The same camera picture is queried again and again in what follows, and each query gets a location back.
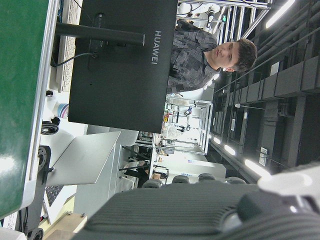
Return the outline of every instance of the laptop keyboard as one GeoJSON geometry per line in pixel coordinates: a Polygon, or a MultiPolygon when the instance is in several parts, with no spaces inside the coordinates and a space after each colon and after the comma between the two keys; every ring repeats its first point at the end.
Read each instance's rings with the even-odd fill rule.
{"type": "Polygon", "coordinates": [[[60,193],[63,187],[64,187],[63,185],[59,185],[59,186],[47,186],[45,188],[46,196],[48,198],[50,207],[56,200],[58,194],[60,193]]]}

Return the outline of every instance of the desk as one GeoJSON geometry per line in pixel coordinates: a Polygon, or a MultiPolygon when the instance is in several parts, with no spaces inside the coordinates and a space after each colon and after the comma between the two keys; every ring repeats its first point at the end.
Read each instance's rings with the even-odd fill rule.
{"type": "Polygon", "coordinates": [[[58,3],[0,2],[0,219],[34,198],[58,3]]]}

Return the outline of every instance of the keyboard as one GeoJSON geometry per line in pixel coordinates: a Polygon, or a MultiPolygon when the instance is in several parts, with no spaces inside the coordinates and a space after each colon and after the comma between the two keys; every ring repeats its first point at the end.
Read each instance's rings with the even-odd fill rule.
{"type": "MultiPolygon", "coordinates": [[[[76,0],[82,6],[83,0],[76,0]]],[[[65,24],[79,25],[81,8],[74,0],[63,1],[62,22],[65,24]]],[[[59,45],[58,63],[62,63],[75,56],[76,38],[72,36],[61,36],[59,45]]],[[[56,69],[56,82],[58,92],[70,92],[74,60],[71,60],[56,69]]]]}
{"type": "Polygon", "coordinates": [[[50,207],[56,200],[58,194],[60,193],[63,187],[64,187],[63,185],[59,185],[59,186],[47,186],[45,188],[46,197],[48,198],[50,207]]]}

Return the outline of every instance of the person sitting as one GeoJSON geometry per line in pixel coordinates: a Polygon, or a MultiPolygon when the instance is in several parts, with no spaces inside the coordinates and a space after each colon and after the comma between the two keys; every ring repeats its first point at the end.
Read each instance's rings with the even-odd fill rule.
{"type": "Polygon", "coordinates": [[[257,59],[257,48],[248,39],[217,45],[213,35],[178,20],[174,31],[167,94],[203,88],[221,69],[244,72],[257,59]]]}

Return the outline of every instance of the gray patterned shirt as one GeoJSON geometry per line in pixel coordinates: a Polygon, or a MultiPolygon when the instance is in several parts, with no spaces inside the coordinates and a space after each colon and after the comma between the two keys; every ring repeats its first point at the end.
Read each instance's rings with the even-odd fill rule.
{"type": "Polygon", "coordinates": [[[175,31],[167,94],[203,88],[220,70],[214,70],[204,52],[217,47],[212,34],[201,29],[175,31]]]}

